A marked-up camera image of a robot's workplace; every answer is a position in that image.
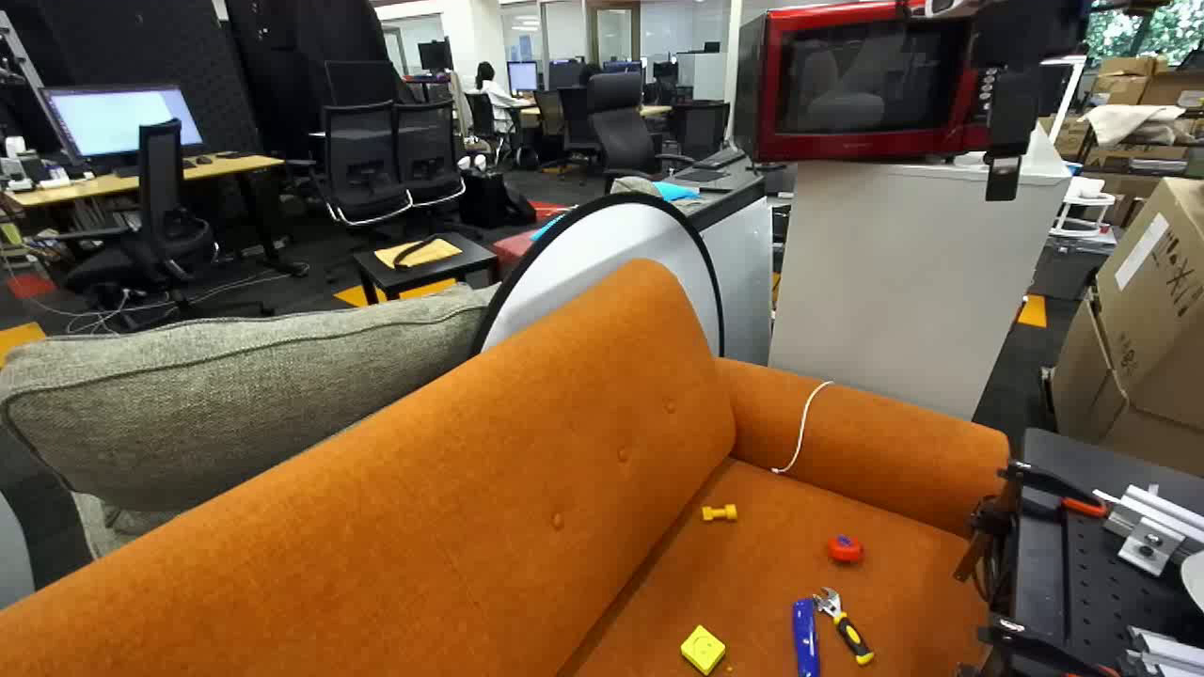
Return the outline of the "yellow box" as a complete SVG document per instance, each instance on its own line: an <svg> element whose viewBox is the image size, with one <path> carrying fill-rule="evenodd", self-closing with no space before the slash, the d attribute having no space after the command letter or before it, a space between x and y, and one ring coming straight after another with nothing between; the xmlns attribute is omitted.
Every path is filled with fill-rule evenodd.
<svg viewBox="0 0 1204 677"><path fill-rule="evenodd" d="M694 628L680 639L675 653L680 653L701 677L712 677L713 664L724 658L724 644L721 644L712 628L694 623Z"/></svg>

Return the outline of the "red round object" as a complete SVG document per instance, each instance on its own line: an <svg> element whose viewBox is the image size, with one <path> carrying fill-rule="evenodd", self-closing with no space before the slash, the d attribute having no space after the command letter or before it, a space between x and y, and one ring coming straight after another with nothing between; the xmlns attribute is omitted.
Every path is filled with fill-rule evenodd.
<svg viewBox="0 0 1204 677"><path fill-rule="evenodd" d="M827 542L827 557L832 557L835 564L862 564L865 545L852 542L852 537L847 537L847 534L840 534L840 537Z"/></svg>

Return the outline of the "large cardboard box right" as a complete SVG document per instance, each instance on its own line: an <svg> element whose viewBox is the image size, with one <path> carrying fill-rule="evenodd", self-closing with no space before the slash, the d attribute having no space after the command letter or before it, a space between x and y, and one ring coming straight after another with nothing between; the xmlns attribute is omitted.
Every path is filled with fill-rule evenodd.
<svg viewBox="0 0 1204 677"><path fill-rule="evenodd" d="M1054 379L1064 436L1204 475L1204 186L1166 178L1096 270Z"/></svg>

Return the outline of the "orange fabric sofa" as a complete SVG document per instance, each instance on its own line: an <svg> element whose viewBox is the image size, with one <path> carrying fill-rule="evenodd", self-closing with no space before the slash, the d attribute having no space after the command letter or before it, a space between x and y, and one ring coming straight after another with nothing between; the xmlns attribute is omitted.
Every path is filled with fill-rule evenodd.
<svg viewBox="0 0 1204 677"><path fill-rule="evenodd" d="M998 428L713 355L634 260L506 344L0 614L0 677L956 677ZM737 504L703 523L703 504ZM865 545L835 564L832 537Z"/></svg>

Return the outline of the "black office chair back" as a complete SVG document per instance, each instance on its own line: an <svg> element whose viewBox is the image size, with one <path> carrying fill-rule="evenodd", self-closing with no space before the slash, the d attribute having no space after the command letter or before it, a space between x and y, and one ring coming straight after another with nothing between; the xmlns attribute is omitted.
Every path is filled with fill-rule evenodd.
<svg viewBox="0 0 1204 677"><path fill-rule="evenodd" d="M634 70L593 70L586 79L586 120L608 172L652 172L653 130L639 118L644 79Z"/></svg>

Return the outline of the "small black side table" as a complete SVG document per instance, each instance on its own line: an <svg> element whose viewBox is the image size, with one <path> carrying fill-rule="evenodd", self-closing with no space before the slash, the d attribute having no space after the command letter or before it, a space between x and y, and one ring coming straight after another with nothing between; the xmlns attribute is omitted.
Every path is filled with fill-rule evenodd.
<svg viewBox="0 0 1204 677"><path fill-rule="evenodd" d="M471 285L485 285L497 277L497 256L461 233L432 233L387 248L352 252L351 263L369 303L397 300L406 291L442 277Z"/></svg>

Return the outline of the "small yellow dumbbell toy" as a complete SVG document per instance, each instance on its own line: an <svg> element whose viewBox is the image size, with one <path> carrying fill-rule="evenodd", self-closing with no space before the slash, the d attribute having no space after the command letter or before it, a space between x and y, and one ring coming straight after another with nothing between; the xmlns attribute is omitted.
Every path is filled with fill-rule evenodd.
<svg viewBox="0 0 1204 677"><path fill-rule="evenodd" d="M734 523L737 518L737 504L703 504L701 518L703 523Z"/></svg>

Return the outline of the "black office chair pair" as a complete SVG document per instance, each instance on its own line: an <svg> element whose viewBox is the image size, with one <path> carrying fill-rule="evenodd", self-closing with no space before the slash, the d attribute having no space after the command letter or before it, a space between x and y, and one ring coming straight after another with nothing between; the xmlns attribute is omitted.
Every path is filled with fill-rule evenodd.
<svg viewBox="0 0 1204 677"><path fill-rule="evenodd" d="M397 223L410 211L467 197L456 169L447 105L328 105L320 135L320 197L347 231Z"/></svg>

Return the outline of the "white cabinet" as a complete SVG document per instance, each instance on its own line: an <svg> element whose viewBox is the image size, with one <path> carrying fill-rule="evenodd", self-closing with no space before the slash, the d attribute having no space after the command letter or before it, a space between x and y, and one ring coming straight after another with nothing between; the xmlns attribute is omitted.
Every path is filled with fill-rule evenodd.
<svg viewBox="0 0 1204 677"><path fill-rule="evenodd" d="M985 197L983 162L806 162L772 364L971 416L1064 187L1039 158L1012 201Z"/></svg>

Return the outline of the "blue flat tool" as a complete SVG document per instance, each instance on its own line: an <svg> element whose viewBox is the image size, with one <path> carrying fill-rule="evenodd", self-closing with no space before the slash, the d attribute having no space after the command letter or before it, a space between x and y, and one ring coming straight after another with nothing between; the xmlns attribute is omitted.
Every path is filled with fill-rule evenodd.
<svg viewBox="0 0 1204 677"><path fill-rule="evenodd" d="M797 677L821 677L817 601L812 599L792 601L788 628L792 628Z"/></svg>

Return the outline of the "red microwave oven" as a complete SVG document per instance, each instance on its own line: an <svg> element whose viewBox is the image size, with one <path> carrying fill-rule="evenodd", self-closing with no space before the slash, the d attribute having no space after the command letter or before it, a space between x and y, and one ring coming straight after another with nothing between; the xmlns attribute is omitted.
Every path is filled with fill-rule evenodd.
<svg viewBox="0 0 1204 677"><path fill-rule="evenodd" d="M737 43L734 143L757 162L884 162L998 143L1002 76L1055 50L1054 0L812 0Z"/></svg>

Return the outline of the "wooden desk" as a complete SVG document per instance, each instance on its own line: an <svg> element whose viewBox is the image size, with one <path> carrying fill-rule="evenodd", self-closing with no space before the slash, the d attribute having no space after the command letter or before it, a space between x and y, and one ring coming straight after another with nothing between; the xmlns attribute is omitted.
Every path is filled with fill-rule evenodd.
<svg viewBox="0 0 1204 677"><path fill-rule="evenodd" d="M272 153L211 158L201 167L185 167L185 179L249 178L249 172L268 172L283 167L284 162ZM99 178L42 186L30 192L0 192L0 201L4 208L36 211L51 204L77 204L77 201L101 201L101 197L125 197L125 192L137 192L137 172L99 172Z"/></svg>

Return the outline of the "grey cushion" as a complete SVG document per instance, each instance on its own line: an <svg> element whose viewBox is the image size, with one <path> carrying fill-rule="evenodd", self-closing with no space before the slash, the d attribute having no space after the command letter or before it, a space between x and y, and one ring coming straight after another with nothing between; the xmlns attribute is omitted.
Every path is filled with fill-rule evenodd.
<svg viewBox="0 0 1204 677"><path fill-rule="evenodd" d="M475 355L494 291L42 340L0 371L4 426L68 488L185 513Z"/></svg>

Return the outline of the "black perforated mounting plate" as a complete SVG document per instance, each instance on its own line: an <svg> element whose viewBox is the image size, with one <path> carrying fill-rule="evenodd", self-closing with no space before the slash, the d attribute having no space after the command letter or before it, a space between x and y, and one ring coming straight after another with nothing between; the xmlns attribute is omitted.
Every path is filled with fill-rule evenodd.
<svg viewBox="0 0 1204 677"><path fill-rule="evenodd" d="M1059 495L1122 486L1157 486L1204 508L1198 479L1045 428L1023 434L1015 461L1034 479L1020 483L1005 601L976 628L1005 677L1122 677L1134 628L1204 644L1204 614L1178 583L1178 564L1141 573L1116 557L1116 534L1059 508Z"/></svg>

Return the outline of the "computer monitor on desk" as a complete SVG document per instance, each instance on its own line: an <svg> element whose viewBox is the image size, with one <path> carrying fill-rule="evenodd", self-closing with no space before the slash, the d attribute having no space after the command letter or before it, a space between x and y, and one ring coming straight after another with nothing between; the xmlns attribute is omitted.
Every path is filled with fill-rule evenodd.
<svg viewBox="0 0 1204 677"><path fill-rule="evenodd" d="M198 145L201 130L180 85L50 85L43 105L71 153L87 162L137 150L145 125L180 125L180 143Z"/></svg>

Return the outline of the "yellow black handled tool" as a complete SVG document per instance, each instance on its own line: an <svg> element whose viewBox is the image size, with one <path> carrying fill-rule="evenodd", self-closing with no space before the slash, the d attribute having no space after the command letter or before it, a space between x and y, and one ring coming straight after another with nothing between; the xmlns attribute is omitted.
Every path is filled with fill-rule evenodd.
<svg viewBox="0 0 1204 677"><path fill-rule="evenodd" d="M835 623L840 639L847 644L847 652L852 653L852 664L867 664L876 653L867 648L867 639L862 634L862 628L849 621L849 614L841 608L841 599L835 585L823 585L817 596L821 614Z"/></svg>

